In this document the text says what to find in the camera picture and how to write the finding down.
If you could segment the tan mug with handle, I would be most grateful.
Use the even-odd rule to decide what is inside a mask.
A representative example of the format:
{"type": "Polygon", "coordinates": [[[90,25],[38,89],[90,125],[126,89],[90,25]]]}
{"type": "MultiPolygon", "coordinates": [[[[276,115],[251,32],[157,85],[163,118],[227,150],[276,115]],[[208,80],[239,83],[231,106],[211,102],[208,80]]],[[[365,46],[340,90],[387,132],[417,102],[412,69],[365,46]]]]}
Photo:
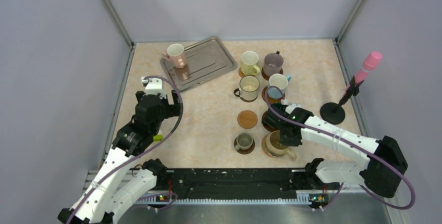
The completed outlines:
{"type": "Polygon", "coordinates": [[[296,153],[286,145],[280,142],[280,131],[273,131],[264,138],[264,148],[269,155],[274,157],[288,157],[291,160],[296,160],[296,153]]]}

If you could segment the dark green mug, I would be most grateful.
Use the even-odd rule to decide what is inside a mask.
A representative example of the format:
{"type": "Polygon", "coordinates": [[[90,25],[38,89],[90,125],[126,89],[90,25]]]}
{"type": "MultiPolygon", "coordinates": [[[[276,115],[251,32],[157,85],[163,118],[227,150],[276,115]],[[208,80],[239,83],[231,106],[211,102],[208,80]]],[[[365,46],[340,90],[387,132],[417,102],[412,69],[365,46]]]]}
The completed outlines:
{"type": "Polygon", "coordinates": [[[266,115],[266,117],[265,117],[265,123],[267,124],[267,126],[263,126],[263,127],[264,127],[267,131],[269,131],[269,132],[273,132],[273,131],[278,130],[278,129],[275,127],[275,121],[274,121],[271,117],[268,116],[268,112],[267,112],[267,115],[266,115]]]}

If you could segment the woven rattan coaster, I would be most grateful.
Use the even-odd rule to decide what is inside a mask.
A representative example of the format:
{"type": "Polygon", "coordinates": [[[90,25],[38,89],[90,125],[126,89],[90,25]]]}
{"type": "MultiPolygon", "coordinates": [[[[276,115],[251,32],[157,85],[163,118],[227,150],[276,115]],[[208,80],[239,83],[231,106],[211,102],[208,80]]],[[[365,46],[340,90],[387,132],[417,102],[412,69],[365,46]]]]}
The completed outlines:
{"type": "Polygon", "coordinates": [[[275,146],[272,142],[271,142],[271,134],[267,134],[263,139],[262,139],[262,150],[263,152],[270,157],[276,158],[276,157],[283,157],[285,155],[287,155],[288,152],[288,148],[287,147],[279,147],[279,146],[275,146]]]}

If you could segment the brown saucer coaster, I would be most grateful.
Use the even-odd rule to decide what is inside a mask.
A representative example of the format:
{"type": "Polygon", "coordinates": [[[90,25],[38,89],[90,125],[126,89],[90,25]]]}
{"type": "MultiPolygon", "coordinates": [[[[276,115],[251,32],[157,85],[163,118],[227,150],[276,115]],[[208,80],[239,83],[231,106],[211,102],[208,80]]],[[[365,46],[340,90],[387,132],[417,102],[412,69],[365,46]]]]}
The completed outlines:
{"type": "Polygon", "coordinates": [[[266,115],[267,115],[267,112],[265,111],[265,112],[262,114],[262,117],[261,117],[261,124],[262,124],[263,126],[267,126],[267,124],[265,123],[265,117],[266,117],[266,115]]]}
{"type": "MultiPolygon", "coordinates": [[[[283,69],[281,69],[280,71],[279,71],[279,74],[284,74],[284,70],[283,69]]],[[[261,68],[261,75],[262,75],[262,77],[265,79],[265,80],[269,80],[269,78],[270,78],[270,76],[267,76],[266,74],[265,74],[265,72],[264,72],[264,68],[261,68]]]]}
{"type": "MultiPolygon", "coordinates": [[[[262,97],[262,99],[263,99],[264,101],[265,101],[265,99],[266,99],[266,92],[267,92],[267,89],[268,89],[268,86],[266,86],[266,87],[262,90],[261,97],[262,97]]],[[[269,102],[270,104],[280,103],[281,100],[282,100],[282,98],[283,98],[282,96],[281,96],[280,98],[277,98],[277,99],[271,98],[270,96],[267,97],[268,102],[269,102]]]]}

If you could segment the light bamboo coaster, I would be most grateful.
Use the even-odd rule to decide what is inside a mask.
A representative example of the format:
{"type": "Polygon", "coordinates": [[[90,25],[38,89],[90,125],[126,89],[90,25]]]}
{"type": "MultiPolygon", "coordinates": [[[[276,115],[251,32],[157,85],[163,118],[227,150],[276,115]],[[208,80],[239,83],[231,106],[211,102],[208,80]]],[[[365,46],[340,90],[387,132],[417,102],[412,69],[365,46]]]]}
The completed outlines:
{"type": "Polygon", "coordinates": [[[238,74],[239,74],[240,78],[244,78],[247,76],[255,77],[255,75],[253,75],[253,74],[244,74],[241,69],[238,69],[238,74]]]}
{"type": "Polygon", "coordinates": [[[257,125],[257,115],[251,110],[244,110],[238,114],[237,123],[244,129],[252,129],[257,125]]]}

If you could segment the small grey-green cup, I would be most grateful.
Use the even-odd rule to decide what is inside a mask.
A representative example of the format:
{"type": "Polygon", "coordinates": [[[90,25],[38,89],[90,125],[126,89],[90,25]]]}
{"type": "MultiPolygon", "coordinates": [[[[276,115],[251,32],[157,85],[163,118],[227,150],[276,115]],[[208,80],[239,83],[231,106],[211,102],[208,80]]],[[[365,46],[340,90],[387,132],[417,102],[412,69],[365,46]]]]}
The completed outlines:
{"type": "MultiPolygon", "coordinates": [[[[253,137],[252,137],[252,135],[250,135],[248,133],[241,133],[236,138],[239,138],[239,139],[250,138],[251,139],[253,137]]],[[[244,149],[247,149],[251,145],[250,143],[247,144],[246,141],[244,141],[244,140],[239,141],[239,143],[241,146],[243,146],[244,149]]]]}

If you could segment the dark walnut coaster front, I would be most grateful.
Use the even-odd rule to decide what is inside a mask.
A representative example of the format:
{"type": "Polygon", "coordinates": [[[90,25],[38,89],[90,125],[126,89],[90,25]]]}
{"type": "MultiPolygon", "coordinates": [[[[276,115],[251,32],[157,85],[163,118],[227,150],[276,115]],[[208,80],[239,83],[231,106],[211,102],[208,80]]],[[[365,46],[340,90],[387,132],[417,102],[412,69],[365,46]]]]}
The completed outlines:
{"type": "Polygon", "coordinates": [[[250,154],[253,150],[255,149],[255,140],[254,138],[244,138],[244,139],[239,139],[239,138],[235,138],[234,140],[234,150],[236,152],[238,152],[239,154],[242,155],[247,155],[250,154]],[[251,144],[247,149],[244,149],[243,146],[240,145],[239,141],[246,141],[247,144],[251,144]]]}

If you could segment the dark walnut coaster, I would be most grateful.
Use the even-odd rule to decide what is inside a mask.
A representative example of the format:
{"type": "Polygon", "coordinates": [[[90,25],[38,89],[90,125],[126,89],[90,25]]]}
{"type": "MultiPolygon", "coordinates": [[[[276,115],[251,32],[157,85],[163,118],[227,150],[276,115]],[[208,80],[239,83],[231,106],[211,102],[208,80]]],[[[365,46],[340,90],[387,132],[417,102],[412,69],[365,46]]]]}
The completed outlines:
{"type": "Polygon", "coordinates": [[[257,99],[257,97],[254,98],[254,99],[250,99],[250,100],[248,100],[248,99],[244,99],[244,98],[242,98],[242,97],[240,97],[240,99],[241,99],[242,101],[246,102],[246,103],[251,103],[251,102],[255,101],[255,100],[257,99]]]}
{"type": "Polygon", "coordinates": [[[239,139],[239,138],[235,138],[234,140],[234,150],[236,152],[238,152],[239,154],[242,155],[247,155],[250,154],[253,150],[255,149],[255,140],[254,138],[244,138],[244,139],[239,139]],[[251,144],[247,149],[244,149],[243,146],[240,145],[239,141],[246,141],[247,144],[251,144]]]}

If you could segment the light blue mug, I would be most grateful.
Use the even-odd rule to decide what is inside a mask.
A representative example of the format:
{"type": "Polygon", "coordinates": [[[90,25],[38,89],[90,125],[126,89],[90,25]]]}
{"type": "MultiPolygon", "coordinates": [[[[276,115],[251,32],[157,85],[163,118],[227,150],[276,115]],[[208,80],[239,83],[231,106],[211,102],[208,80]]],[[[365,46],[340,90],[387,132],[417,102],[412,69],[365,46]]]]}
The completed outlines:
{"type": "Polygon", "coordinates": [[[281,98],[287,86],[289,85],[289,82],[291,80],[291,75],[283,75],[283,74],[273,74],[269,78],[269,84],[267,87],[267,92],[270,98],[272,99],[279,99],[281,98]]]}

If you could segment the white mug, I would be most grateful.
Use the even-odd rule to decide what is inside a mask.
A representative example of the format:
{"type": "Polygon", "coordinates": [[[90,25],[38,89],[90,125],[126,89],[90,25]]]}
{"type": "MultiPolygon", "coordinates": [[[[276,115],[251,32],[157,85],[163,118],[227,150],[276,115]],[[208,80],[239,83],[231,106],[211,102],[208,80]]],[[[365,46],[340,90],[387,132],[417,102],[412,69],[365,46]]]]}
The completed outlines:
{"type": "Polygon", "coordinates": [[[170,45],[166,52],[162,53],[162,57],[165,60],[173,63],[176,68],[184,68],[187,64],[185,48],[179,43],[170,45]]]}

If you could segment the beige mug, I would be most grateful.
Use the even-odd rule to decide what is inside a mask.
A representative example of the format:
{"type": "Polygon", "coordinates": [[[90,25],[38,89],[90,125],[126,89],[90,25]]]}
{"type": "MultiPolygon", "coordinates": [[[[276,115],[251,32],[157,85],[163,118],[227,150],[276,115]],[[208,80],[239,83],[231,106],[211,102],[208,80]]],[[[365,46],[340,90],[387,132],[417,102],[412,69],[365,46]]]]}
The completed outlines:
{"type": "Polygon", "coordinates": [[[257,77],[247,76],[239,81],[239,87],[234,90],[234,96],[244,99],[258,97],[260,81],[257,77]]]}

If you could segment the mauve mug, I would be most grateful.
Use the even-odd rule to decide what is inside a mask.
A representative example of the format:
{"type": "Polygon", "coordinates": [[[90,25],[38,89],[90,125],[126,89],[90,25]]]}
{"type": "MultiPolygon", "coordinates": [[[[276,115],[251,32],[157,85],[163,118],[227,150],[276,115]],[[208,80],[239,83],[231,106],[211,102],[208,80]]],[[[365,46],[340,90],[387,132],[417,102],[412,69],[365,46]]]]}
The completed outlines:
{"type": "Polygon", "coordinates": [[[270,77],[273,74],[280,73],[283,64],[284,58],[281,56],[280,51],[269,53],[264,58],[263,72],[266,76],[270,77]]]}

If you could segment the pale yellow mug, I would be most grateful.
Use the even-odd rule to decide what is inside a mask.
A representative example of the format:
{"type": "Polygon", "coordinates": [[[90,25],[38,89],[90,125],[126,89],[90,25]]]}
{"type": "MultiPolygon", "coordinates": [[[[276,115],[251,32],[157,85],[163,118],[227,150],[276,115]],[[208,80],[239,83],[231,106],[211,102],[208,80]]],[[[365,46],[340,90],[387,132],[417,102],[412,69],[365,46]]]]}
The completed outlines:
{"type": "Polygon", "coordinates": [[[240,70],[245,76],[257,76],[261,69],[258,66],[259,56],[254,51],[242,53],[240,70]]]}

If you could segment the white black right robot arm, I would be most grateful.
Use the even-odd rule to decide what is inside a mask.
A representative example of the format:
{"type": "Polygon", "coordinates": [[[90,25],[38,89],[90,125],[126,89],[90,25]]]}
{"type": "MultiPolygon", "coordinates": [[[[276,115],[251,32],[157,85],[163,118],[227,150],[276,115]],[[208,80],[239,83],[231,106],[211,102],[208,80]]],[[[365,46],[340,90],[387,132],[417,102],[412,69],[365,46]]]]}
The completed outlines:
{"type": "Polygon", "coordinates": [[[401,183],[408,163],[398,142],[384,136],[369,138],[339,128],[297,104],[272,105],[262,117],[262,124],[280,132],[285,146],[300,146],[305,141],[324,145],[349,158],[330,161],[317,158],[308,167],[306,183],[319,189],[325,183],[344,182],[362,185],[373,193],[392,198],[401,183]]]}

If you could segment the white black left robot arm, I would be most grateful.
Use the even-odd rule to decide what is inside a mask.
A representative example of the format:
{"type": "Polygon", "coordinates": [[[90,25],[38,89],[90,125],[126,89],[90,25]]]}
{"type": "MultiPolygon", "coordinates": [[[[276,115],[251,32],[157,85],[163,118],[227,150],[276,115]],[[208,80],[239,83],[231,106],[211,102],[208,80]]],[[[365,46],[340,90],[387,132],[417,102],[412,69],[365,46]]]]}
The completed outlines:
{"type": "Polygon", "coordinates": [[[173,104],[163,90],[136,93],[137,104],[131,120],[117,132],[102,167],[84,194],[71,207],[60,211],[57,219],[61,223],[117,223],[142,194],[166,185],[166,173],[144,167],[128,184],[118,188],[136,161],[157,148],[153,142],[162,122],[178,118],[171,133],[179,126],[183,100],[179,92],[171,94],[173,104]]]}

